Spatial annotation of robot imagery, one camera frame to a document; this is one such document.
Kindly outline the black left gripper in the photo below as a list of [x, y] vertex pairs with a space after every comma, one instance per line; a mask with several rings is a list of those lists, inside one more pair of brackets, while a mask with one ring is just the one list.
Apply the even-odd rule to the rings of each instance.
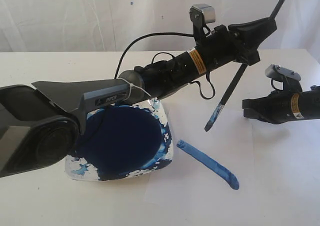
[[277, 30], [275, 19], [268, 17], [255, 21], [221, 24], [213, 31], [204, 32], [205, 26], [193, 26], [196, 46], [187, 51], [187, 74], [205, 75], [232, 61], [252, 66], [260, 62], [259, 52], [245, 46], [259, 46]]

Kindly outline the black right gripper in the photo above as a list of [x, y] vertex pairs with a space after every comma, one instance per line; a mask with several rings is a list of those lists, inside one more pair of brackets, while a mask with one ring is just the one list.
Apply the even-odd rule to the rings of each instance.
[[242, 101], [243, 116], [258, 121], [283, 124], [309, 119], [309, 93], [285, 92]]

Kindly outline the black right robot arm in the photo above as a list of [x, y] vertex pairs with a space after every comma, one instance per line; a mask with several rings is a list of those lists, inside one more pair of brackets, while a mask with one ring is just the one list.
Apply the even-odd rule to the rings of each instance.
[[320, 118], [320, 87], [309, 91], [273, 91], [266, 97], [244, 99], [243, 116], [248, 119], [279, 125], [293, 121]]

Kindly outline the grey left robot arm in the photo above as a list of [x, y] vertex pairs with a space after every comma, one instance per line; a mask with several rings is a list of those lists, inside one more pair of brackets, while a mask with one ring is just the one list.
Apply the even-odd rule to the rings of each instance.
[[254, 65], [258, 47], [277, 29], [274, 16], [219, 25], [194, 19], [196, 46], [171, 60], [117, 71], [114, 79], [51, 82], [0, 89], [0, 175], [7, 177], [51, 166], [75, 147], [88, 113], [116, 103], [163, 99], [229, 63]]

